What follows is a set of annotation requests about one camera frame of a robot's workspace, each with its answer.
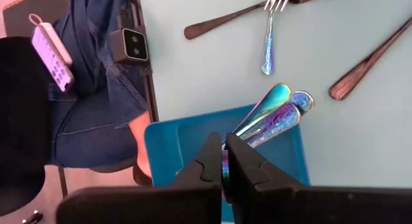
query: teal plastic tray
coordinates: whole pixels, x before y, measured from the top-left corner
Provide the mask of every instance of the teal plastic tray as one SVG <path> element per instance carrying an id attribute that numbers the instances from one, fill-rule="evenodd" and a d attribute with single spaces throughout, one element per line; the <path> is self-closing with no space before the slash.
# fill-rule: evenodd
<path id="1" fill-rule="evenodd" d="M 218 111 L 194 117 L 157 122 L 147 127 L 145 144 L 154 186 L 169 185 L 176 172 L 196 156 L 209 133 L 222 139 L 232 131 L 253 106 Z M 299 126 L 256 148 L 271 163 L 309 185 Z M 222 221 L 233 221 L 230 205 L 222 201 Z"/>

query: table surface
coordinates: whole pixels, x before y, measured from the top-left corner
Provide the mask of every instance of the table surface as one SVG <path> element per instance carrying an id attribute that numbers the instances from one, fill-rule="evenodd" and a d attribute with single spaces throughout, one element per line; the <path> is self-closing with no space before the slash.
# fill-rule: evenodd
<path id="1" fill-rule="evenodd" d="M 256 103 L 277 82 L 307 90 L 314 185 L 412 187 L 412 28 L 345 101 L 328 88 L 412 15 L 412 0 L 314 0 L 276 14 L 276 72 L 260 71 L 267 12 L 188 41 L 183 29 L 262 0 L 141 0 L 160 120 Z"/>

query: remote control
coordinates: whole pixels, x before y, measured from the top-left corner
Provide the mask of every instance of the remote control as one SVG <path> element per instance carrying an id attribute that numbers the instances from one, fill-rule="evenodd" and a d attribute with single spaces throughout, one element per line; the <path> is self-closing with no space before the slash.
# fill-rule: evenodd
<path id="1" fill-rule="evenodd" d="M 62 92 L 69 90 L 74 77 L 69 67 L 72 59 L 50 23 L 38 23 L 32 44 Z"/>

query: fork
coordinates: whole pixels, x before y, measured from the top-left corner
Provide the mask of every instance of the fork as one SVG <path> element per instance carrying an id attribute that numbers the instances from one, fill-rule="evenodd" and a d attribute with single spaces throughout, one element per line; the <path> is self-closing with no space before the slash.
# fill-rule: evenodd
<path id="1" fill-rule="evenodd" d="M 273 23 L 274 23 L 274 12 L 282 12 L 285 9 L 286 4 L 289 0 L 267 0 L 264 10 L 269 8 L 269 16 L 265 34 L 265 43 L 263 48 L 263 57 L 262 57 L 262 65 L 261 71 L 265 75 L 271 75 L 275 72 L 275 64 L 274 64 L 274 47 L 273 47 Z"/>

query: bronze spoon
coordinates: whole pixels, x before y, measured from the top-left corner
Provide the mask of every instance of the bronze spoon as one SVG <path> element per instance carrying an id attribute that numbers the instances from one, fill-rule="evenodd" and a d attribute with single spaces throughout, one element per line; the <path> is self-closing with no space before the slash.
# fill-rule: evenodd
<path id="1" fill-rule="evenodd" d="M 304 3 L 307 2 L 309 0 L 289 0 L 292 3 Z M 224 23 L 231 21 L 243 14 L 246 14 L 248 12 L 251 12 L 257 8 L 261 8 L 266 4 L 266 1 L 262 1 L 260 3 L 257 3 L 253 6 L 250 6 L 248 8 L 242 9 L 240 11 L 228 14 L 228 15 L 224 15 L 222 17 L 219 18 L 215 18 L 215 19 L 211 19 L 209 21 L 204 21 L 201 23 L 197 23 L 197 24 L 192 24 L 188 27 L 185 28 L 185 30 L 183 31 L 185 34 L 186 39 L 191 40 L 194 38 L 197 38 L 209 31 L 211 31 L 214 28 L 217 28 L 221 25 L 223 25 Z"/>
<path id="2" fill-rule="evenodd" d="M 329 95 L 335 100 L 344 100 L 363 77 L 369 72 L 375 63 L 380 59 L 386 50 L 412 25 L 410 17 L 402 27 L 400 27 L 389 39 L 382 43 L 375 51 L 369 54 L 358 65 L 353 67 L 349 72 L 343 75 L 331 88 Z"/>

